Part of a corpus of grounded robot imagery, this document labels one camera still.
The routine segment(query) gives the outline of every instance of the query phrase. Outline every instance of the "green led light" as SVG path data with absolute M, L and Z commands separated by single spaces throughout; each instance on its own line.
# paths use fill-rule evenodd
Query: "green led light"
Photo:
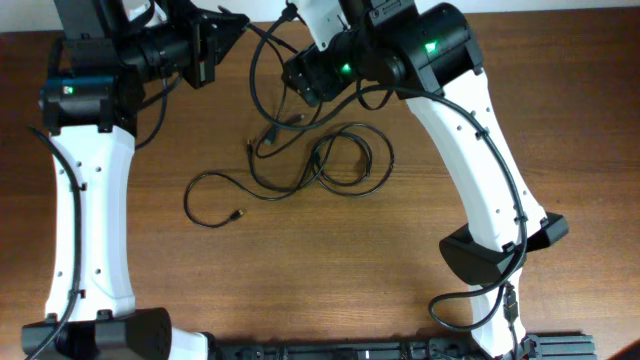
M 350 75 L 351 74 L 351 65 L 344 64 L 344 66 L 342 67 L 342 69 L 340 70 L 341 73 L 343 73 L 344 75 Z
M 436 41 L 428 43 L 424 46 L 427 49 L 428 53 L 432 53 L 438 49 L 438 43 Z

